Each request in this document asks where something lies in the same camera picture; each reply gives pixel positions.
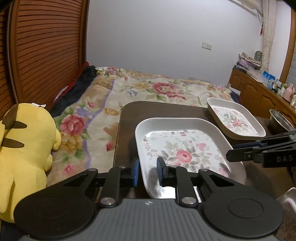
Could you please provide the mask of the medium steel bowl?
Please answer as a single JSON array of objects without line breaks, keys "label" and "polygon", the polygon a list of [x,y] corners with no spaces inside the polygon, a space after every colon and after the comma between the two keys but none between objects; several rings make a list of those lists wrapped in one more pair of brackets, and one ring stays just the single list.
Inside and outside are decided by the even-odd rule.
[{"label": "medium steel bowl", "polygon": [[272,133],[286,133],[295,131],[293,125],[278,111],[274,109],[269,110],[270,119],[269,119],[269,128],[272,130]]}]

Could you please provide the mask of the yellow plush toy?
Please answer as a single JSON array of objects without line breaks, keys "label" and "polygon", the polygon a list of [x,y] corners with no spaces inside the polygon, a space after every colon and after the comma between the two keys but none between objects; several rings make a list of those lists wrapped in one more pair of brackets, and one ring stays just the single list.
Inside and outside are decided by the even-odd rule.
[{"label": "yellow plush toy", "polygon": [[35,103],[13,105],[1,120],[1,220],[14,222],[16,205],[47,185],[52,151],[61,134],[50,113]]}]

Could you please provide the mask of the air conditioner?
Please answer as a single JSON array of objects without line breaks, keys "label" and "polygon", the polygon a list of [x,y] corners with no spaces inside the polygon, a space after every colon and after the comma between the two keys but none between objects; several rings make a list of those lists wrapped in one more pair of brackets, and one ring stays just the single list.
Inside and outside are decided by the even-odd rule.
[{"label": "air conditioner", "polygon": [[254,16],[256,16],[257,14],[259,14],[260,16],[263,16],[261,5],[258,1],[254,1],[254,0],[229,0],[229,1],[243,8],[244,10],[246,10],[247,12],[251,13]]}]

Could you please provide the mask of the wooden sideboard cabinet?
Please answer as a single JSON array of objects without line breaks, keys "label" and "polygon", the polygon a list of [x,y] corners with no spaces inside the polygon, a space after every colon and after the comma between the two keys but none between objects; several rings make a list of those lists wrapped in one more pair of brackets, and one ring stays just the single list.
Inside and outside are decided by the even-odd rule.
[{"label": "wooden sideboard cabinet", "polygon": [[262,83],[239,71],[232,69],[230,86],[240,91],[240,103],[254,116],[270,118],[270,109],[281,113],[293,126],[295,126],[295,109],[283,97],[269,90]]}]

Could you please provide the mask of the wooden louvered wardrobe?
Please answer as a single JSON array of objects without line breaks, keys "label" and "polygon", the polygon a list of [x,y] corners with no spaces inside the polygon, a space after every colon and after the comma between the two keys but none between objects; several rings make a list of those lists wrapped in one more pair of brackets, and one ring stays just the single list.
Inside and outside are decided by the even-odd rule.
[{"label": "wooden louvered wardrobe", "polygon": [[86,61],[89,1],[1,1],[1,114],[45,104]]}]

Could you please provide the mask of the blue box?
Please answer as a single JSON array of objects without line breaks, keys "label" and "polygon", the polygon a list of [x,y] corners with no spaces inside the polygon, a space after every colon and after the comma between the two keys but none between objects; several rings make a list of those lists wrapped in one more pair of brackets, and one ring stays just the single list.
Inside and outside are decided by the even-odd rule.
[{"label": "blue box", "polygon": [[262,82],[268,89],[272,90],[273,84],[275,82],[275,77],[264,71],[262,74]]}]

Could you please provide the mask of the stack of folded cloths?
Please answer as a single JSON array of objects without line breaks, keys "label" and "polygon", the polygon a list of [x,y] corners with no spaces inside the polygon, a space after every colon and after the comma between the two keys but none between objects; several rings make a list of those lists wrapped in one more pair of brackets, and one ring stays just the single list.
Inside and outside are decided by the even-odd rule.
[{"label": "stack of folded cloths", "polygon": [[254,68],[254,69],[260,69],[262,67],[262,63],[260,61],[253,59],[252,57],[248,56],[244,52],[238,55],[237,64],[240,64],[246,68]]}]

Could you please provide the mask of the floral tray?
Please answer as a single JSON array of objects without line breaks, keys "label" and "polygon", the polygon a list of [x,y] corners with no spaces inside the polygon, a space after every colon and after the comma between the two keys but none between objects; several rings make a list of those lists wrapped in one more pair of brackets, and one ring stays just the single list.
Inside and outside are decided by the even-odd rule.
[{"label": "floral tray", "polygon": [[241,104],[209,97],[207,106],[219,128],[228,137],[243,141],[257,141],[266,137],[260,122]]},{"label": "floral tray", "polygon": [[168,166],[189,172],[209,169],[245,184],[242,162],[231,163],[226,153],[232,148],[222,132],[201,118],[148,118],[135,128],[135,140],[145,189],[151,198],[175,198],[173,187],[161,187],[157,158]]}]

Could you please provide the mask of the wall switch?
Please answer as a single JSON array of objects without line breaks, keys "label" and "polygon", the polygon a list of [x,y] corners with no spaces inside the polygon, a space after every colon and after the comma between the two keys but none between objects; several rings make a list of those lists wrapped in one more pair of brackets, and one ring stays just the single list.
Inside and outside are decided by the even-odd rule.
[{"label": "wall switch", "polygon": [[212,50],[212,45],[203,42],[202,43],[202,48],[207,49],[207,50]]}]

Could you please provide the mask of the dark blue blanket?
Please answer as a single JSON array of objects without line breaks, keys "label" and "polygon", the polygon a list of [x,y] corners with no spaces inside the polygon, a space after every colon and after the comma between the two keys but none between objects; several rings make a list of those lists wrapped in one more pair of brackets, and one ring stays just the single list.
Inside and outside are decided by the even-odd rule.
[{"label": "dark blue blanket", "polygon": [[96,76],[96,67],[94,65],[89,65],[88,62],[85,62],[79,68],[75,77],[72,79],[72,82],[54,101],[54,105],[50,110],[51,116],[53,118],[60,116],[66,107],[69,107],[71,104],[77,102]]}]

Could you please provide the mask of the beige curtain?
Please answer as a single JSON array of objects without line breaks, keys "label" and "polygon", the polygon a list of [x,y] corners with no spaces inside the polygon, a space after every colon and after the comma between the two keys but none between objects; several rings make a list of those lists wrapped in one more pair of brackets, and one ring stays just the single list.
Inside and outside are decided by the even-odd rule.
[{"label": "beige curtain", "polygon": [[261,71],[268,72],[276,25],[276,0],[262,1],[263,6],[263,42]]}]

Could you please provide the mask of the large steel bowl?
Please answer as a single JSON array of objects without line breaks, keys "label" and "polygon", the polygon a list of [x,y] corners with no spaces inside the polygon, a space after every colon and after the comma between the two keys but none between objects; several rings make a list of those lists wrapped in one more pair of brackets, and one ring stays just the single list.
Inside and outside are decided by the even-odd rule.
[{"label": "large steel bowl", "polygon": [[277,198],[277,201],[280,202],[282,206],[295,210],[295,187],[287,190],[287,192]]}]

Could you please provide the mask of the pink thermos jug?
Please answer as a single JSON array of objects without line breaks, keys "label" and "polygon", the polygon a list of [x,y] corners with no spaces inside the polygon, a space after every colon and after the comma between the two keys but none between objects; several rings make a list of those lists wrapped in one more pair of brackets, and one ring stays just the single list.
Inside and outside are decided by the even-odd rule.
[{"label": "pink thermos jug", "polygon": [[294,92],[295,86],[292,83],[290,83],[290,85],[285,89],[285,92],[283,93],[283,98],[286,101],[291,102]]}]

